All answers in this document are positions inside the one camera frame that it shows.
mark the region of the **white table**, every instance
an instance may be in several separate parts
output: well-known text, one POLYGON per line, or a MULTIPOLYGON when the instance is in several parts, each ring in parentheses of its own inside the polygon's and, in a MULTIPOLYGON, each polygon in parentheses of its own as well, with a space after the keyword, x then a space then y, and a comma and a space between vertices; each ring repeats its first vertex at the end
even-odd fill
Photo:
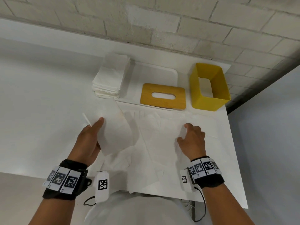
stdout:
MULTIPOLYGON (((98 99, 90 86, 100 57, 107 52, 177 70, 178 86, 186 92, 195 63, 216 64, 224 72, 229 68, 207 59, 9 20, 0 19, 0 28, 0 172, 5 173, 46 178, 53 165, 68 156, 83 127, 84 107, 98 99)), ((219 140, 231 160, 222 170, 225 183, 248 208, 225 106, 209 112, 193 109, 189 93, 186 100, 187 111, 217 121, 219 140)), ((135 109, 119 104, 122 109, 135 109)), ((165 188, 159 182, 141 192, 203 201, 200 193, 165 188)))

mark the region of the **black cable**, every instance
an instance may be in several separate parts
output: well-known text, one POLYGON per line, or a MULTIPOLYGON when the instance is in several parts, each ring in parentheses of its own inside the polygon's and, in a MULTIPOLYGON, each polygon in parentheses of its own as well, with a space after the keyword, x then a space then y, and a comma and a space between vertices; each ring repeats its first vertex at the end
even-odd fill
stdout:
POLYGON ((91 207, 94 206, 96 203, 93 204, 93 205, 86 204, 87 201, 89 201, 90 199, 93 199, 93 198, 95 198, 95 196, 90 197, 88 200, 86 200, 86 201, 83 203, 83 205, 85 205, 85 206, 91 206, 91 207))
POLYGON ((202 196, 202 198, 203 198, 203 202, 204 202, 204 215, 201 217, 201 219, 203 219, 204 216, 206 215, 206 204, 205 204, 204 196, 203 196, 202 192, 200 191, 200 189, 198 189, 197 187, 194 187, 194 189, 199 190, 199 192, 201 193, 201 196, 202 196))

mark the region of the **wristband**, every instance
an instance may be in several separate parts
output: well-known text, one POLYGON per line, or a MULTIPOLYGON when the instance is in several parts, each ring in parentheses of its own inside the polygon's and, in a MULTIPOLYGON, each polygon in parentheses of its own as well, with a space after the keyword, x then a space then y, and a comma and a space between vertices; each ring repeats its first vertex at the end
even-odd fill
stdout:
POLYGON ((92 180, 86 178, 87 165, 72 160, 64 160, 59 166, 53 168, 46 181, 43 183, 47 189, 43 194, 44 199, 75 200, 84 192, 92 180))
POLYGON ((222 172, 216 162, 209 156, 192 160, 188 170, 193 184, 198 184, 201 189, 204 187, 217 187, 224 183, 222 172))

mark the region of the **stack of paper towels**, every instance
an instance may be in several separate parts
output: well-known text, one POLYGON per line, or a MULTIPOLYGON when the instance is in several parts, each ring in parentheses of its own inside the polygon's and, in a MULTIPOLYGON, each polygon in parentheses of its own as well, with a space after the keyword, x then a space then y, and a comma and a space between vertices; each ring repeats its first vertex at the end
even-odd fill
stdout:
POLYGON ((126 55, 109 53, 93 80, 92 89, 101 98, 119 98, 126 72, 130 66, 130 58, 126 55))

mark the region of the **yellow tissue box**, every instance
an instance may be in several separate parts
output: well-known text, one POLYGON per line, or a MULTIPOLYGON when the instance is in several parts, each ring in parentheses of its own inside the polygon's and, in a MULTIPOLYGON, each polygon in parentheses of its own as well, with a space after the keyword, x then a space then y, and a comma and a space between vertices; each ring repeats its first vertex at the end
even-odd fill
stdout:
POLYGON ((216 65, 197 63, 190 75, 190 95, 192 107, 201 110, 216 111, 230 101, 231 97, 222 68, 216 65), (213 98, 201 94, 199 77, 210 80, 213 98))

